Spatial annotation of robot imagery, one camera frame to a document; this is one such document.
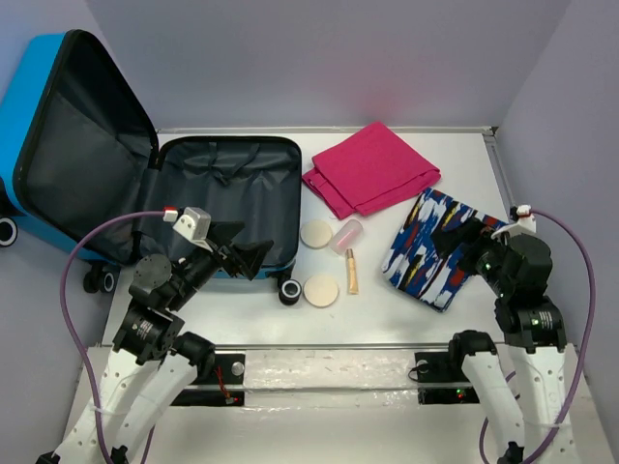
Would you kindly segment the round beige compact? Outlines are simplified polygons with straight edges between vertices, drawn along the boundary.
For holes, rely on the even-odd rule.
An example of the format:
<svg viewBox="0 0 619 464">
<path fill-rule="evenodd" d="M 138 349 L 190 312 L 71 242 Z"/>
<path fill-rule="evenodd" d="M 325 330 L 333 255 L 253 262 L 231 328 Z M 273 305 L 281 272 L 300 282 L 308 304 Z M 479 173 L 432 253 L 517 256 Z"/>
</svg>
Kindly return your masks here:
<svg viewBox="0 0 619 464">
<path fill-rule="evenodd" d="M 326 247 L 333 238 L 330 225 L 320 219 L 310 220 L 304 223 L 300 230 L 302 243 L 311 249 Z"/>
<path fill-rule="evenodd" d="M 339 296 L 339 286 L 331 275 L 313 275 L 304 284 L 304 297 L 313 306 L 332 305 Z"/>
</svg>

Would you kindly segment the blue white patterned cloth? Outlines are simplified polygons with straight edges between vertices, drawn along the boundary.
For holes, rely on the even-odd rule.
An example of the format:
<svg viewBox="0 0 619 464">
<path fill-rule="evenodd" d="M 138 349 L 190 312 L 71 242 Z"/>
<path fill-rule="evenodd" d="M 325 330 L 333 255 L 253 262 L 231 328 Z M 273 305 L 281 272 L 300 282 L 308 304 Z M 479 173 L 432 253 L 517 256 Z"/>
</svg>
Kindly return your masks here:
<svg viewBox="0 0 619 464">
<path fill-rule="evenodd" d="M 382 275 L 397 290 L 439 313 L 446 311 L 469 274 L 457 267 L 462 251 L 439 257 L 431 234 L 455 228 L 469 218 L 492 228 L 506 224 L 437 189 L 426 188 L 399 228 L 383 261 Z"/>
</svg>

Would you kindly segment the translucent pink plastic bottle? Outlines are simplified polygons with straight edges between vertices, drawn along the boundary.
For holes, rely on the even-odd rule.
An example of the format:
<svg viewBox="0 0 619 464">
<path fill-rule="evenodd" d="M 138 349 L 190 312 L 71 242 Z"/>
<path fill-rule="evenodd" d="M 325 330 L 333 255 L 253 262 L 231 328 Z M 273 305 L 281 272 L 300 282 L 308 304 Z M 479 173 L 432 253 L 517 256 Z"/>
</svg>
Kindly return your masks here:
<svg viewBox="0 0 619 464">
<path fill-rule="evenodd" d="M 328 247 L 334 253 L 342 255 L 355 245 L 363 233 L 363 224 L 357 219 L 351 219 L 332 237 Z"/>
</svg>

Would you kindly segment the beige cosmetic tube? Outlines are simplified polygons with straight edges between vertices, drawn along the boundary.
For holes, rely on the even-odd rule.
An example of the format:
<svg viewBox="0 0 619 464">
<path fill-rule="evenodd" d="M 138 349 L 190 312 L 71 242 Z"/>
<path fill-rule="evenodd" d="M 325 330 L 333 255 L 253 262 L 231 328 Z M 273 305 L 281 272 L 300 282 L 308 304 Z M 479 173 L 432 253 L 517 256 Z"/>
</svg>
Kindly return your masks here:
<svg viewBox="0 0 619 464">
<path fill-rule="evenodd" d="M 359 294 L 359 280 L 357 275 L 356 259 L 352 248 L 345 251 L 347 270 L 347 291 L 350 295 Z"/>
</svg>

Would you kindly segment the magenta cloth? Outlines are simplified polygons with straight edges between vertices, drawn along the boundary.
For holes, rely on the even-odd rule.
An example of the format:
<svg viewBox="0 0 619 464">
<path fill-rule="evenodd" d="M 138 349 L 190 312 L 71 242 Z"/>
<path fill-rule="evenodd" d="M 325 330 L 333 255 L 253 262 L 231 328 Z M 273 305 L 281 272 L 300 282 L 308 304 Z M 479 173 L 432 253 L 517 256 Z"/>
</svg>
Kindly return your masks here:
<svg viewBox="0 0 619 464">
<path fill-rule="evenodd" d="M 438 167 L 381 122 L 315 155 L 312 163 L 303 181 L 338 219 L 370 216 L 441 179 Z"/>
</svg>

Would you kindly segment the blue hard-shell suitcase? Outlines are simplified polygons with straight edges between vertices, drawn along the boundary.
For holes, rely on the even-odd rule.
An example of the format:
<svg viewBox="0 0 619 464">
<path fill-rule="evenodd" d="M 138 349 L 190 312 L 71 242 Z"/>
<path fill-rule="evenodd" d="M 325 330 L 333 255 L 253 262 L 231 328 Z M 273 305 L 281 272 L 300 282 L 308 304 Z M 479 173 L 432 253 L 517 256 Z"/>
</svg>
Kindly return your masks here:
<svg viewBox="0 0 619 464">
<path fill-rule="evenodd" d="M 268 241 L 258 271 L 284 285 L 299 245 L 302 152 L 269 135 L 187 135 L 160 142 L 113 59 L 90 32 L 35 37 L 1 102 L 3 246 L 28 232 L 79 253 L 88 293 L 113 290 L 114 269 L 190 244 L 148 210 L 197 207 L 241 221 L 240 244 Z"/>
</svg>

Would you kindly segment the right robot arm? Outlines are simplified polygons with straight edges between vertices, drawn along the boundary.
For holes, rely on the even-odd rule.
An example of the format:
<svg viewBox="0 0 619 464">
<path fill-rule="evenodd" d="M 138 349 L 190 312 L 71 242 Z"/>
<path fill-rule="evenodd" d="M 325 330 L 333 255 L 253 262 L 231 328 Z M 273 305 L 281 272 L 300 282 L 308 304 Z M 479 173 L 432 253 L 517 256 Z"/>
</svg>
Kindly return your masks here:
<svg viewBox="0 0 619 464">
<path fill-rule="evenodd" d="M 453 377 L 472 384 L 494 435 L 499 462 L 579 462 L 565 387 L 564 321 L 545 293 L 552 271 L 548 245 L 531 235 L 496 238 L 475 218 L 436 232 L 433 240 L 441 255 L 461 248 L 458 268 L 481 276 L 496 296 L 495 318 L 518 391 L 511 390 L 487 333 L 455 334 L 445 366 Z"/>
</svg>

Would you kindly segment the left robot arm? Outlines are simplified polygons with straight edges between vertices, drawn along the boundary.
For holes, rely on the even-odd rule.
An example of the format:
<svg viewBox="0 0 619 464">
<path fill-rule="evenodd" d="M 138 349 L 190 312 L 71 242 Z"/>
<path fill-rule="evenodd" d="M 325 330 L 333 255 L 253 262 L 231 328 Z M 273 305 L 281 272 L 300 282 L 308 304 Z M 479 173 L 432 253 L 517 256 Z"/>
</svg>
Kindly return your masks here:
<svg viewBox="0 0 619 464">
<path fill-rule="evenodd" d="M 273 243 L 237 245 L 243 222 L 212 222 L 199 209 L 166 209 L 159 216 L 194 248 L 176 262 L 162 254 L 138 262 L 132 299 L 101 376 L 74 340 L 92 398 L 64 441 L 39 456 L 41 463 L 130 463 L 147 455 L 163 412 L 185 387 L 217 368 L 215 345 L 184 331 L 176 313 L 218 271 L 254 279 Z"/>
</svg>

